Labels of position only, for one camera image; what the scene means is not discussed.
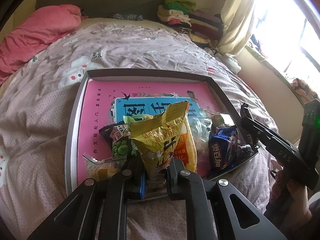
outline pink blanket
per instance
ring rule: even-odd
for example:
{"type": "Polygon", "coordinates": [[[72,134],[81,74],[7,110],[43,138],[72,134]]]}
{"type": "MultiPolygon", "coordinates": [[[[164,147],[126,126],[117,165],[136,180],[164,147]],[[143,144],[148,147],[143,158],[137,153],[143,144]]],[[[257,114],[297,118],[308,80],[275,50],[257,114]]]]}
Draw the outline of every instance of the pink blanket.
{"type": "Polygon", "coordinates": [[[76,30],[81,12],[75,5],[47,6],[36,10],[0,45],[0,85],[51,43],[76,30]]]}

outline white flower pattern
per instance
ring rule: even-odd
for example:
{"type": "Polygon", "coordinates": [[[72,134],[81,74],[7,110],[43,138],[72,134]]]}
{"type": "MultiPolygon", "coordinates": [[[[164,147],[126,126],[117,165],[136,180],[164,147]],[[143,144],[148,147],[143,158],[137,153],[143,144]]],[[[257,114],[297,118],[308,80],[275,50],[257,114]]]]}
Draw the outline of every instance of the white flower pattern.
{"type": "Polygon", "coordinates": [[[82,56],[71,63],[71,68],[63,71],[63,78],[60,80],[58,88],[81,82],[86,71],[100,68],[103,68],[101,64],[91,62],[89,57],[82,56]]]}
{"type": "Polygon", "coordinates": [[[7,165],[10,160],[10,156],[4,150],[4,147],[0,145],[0,188],[3,185],[7,185],[7,165]]]}

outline folded clothes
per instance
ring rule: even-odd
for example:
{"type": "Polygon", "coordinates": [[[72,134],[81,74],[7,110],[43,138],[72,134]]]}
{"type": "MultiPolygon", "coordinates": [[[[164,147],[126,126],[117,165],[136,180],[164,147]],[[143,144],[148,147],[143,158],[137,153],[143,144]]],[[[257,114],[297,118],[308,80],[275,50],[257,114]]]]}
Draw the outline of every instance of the folded clothes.
{"type": "Polygon", "coordinates": [[[209,39],[204,39],[204,38],[201,38],[197,35],[194,35],[194,34],[189,34],[189,38],[190,40],[194,41],[194,42],[198,42],[198,43],[203,43],[203,44],[208,44],[210,43],[210,40],[209,39]]]}
{"type": "Polygon", "coordinates": [[[215,17],[217,20],[212,21],[211,19],[203,18],[203,17],[200,17],[200,16],[197,16],[197,15],[194,15],[194,14],[190,13],[189,14],[189,18],[197,20],[197,21],[200,21],[200,22],[203,22],[203,23],[206,23],[206,24],[209,24],[209,25],[211,25],[213,27],[216,27],[218,29],[223,28],[222,21],[217,17],[215,17]]]}
{"type": "Polygon", "coordinates": [[[174,25],[174,24],[182,24],[182,22],[178,19],[171,19],[169,21],[169,25],[174,25]]]}
{"type": "Polygon", "coordinates": [[[189,14],[189,10],[183,8],[181,5],[176,4],[176,3],[168,3],[168,4],[164,4],[163,8],[166,10],[177,10],[177,11],[182,11],[183,14],[188,15],[189,14]]]}
{"type": "Polygon", "coordinates": [[[212,26],[208,23],[205,23],[205,22],[202,22],[202,21],[199,21],[199,20],[196,20],[196,19],[190,19],[190,23],[191,24],[198,24],[198,25],[202,25],[202,26],[205,26],[205,27],[208,27],[216,32],[219,31],[219,28],[215,27],[215,26],[212,26]]]}
{"type": "Polygon", "coordinates": [[[164,0],[165,4],[174,3],[191,11],[196,11],[196,2],[193,0],[164,0]]]}
{"type": "Polygon", "coordinates": [[[181,22],[184,22],[184,23],[187,23],[191,26],[190,24],[190,18],[186,15],[177,15],[177,16],[162,16],[159,14],[159,12],[157,12],[157,15],[158,15],[158,18],[160,21],[163,21],[163,22],[169,22],[171,19],[178,19],[180,20],[181,22]]]}
{"type": "Polygon", "coordinates": [[[164,9],[162,5],[159,5],[158,12],[162,16],[183,15],[183,11],[180,11],[180,10],[167,10],[167,9],[164,9]]]}
{"type": "Polygon", "coordinates": [[[178,26],[176,27],[176,24],[174,27],[172,27],[177,33],[183,33],[186,35],[190,35],[192,30],[190,28],[186,28],[186,27],[182,27],[182,26],[178,26]]]}
{"type": "Polygon", "coordinates": [[[212,15],[211,13],[207,12],[207,11],[204,11],[204,9],[202,10],[197,10],[197,11],[189,11],[189,14],[192,15],[192,16],[196,16],[196,17],[201,17],[201,18],[205,18],[205,19],[208,19],[212,22],[222,22],[222,20],[219,18],[219,17],[216,17],[214,15],[212,15]]]}
{"type": "Polygon", "coordinates": [[[172,29],[176,28],[176,27],[184,27],[184,28],[188,28],[191,30],[191,27],[189,24],[181,22],[181,24],[169,24],[169,22],[162,22],[163,25],[168,26],[172,29]]]}
{"type": "Polygon", "coordinates": [[[209,40],[209,37],[200,33],[200,32],[193,32],[194,35],[198,36],[198,37],[201,37],[201,38],[204,38],[205,40],[209,40]]]}
{"type": "Polygon", "coordinates": [[[113,19],[118,19],[118,20],[129,20],[129,21],[142,21],[143,16],[142,15],[137,15],[137,14],[120,14],[116,13],[112,16],[113,19]]]}
{"type": "Polygon", "coordinates": [[[220,40],[222,37],[222,33],[218,30],[214,30],[212,28],[208,28],[207,26],[192,24],[192,31],[202,33],[207,36],[210,40],[220,40]]]}

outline bird illustration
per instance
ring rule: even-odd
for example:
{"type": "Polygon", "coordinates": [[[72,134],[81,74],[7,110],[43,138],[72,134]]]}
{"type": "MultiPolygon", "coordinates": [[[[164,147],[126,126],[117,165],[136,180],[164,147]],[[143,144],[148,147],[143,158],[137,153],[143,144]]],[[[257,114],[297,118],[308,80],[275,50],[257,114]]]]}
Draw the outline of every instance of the bird illustration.
{"type": "Polygon", "coordinates": [[[121,98],[121,99],[126,99],[126,100],[129,100],[130,98],[130,94],[127,96],[125,93],[121,92],[123,95],[124,95],[124,98],[121,98]]]}
{"type": "Polygon", "coordinates": [[[189,95],[189,97],[191,98],[191,100],[193,101],[193,102],[197,102],[198,101],[198,99],[196,99],[196,96],[195,96],[195,94],[192,92],[192,91],[187,91],[187,93],[188,93],[188,95],[189,95]]]}

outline yellow packaging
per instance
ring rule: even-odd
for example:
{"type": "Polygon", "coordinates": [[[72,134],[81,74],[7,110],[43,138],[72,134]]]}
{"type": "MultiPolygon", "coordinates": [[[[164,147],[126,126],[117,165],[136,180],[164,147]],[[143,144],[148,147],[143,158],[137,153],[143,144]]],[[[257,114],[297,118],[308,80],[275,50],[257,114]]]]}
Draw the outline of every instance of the yellow packaging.
{"type": "Polygon", "coordinates": [[[187,170],[196,172],[197,150],[187,116],[184,118],[184,124],[181,128],[180,138],[174,150],[173,157],[182,160],[187,170]]]}
{"type": "Polygon", "coordinates": [[[162,170],[173,156],[188,107],[188,101],[172,104],[151,120],[131,124],[131,137],[140,152],[151,188],[165,183],[162,170]]]}

